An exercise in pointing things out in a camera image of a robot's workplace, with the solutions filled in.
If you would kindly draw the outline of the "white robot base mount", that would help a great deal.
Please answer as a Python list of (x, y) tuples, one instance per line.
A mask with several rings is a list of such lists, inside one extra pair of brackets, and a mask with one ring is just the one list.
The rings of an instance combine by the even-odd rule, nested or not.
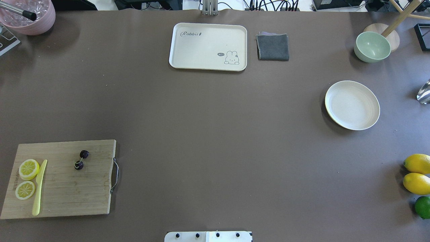
[(183, 231), (168, 232), (165, 242), (252, 242), (249, 231)]

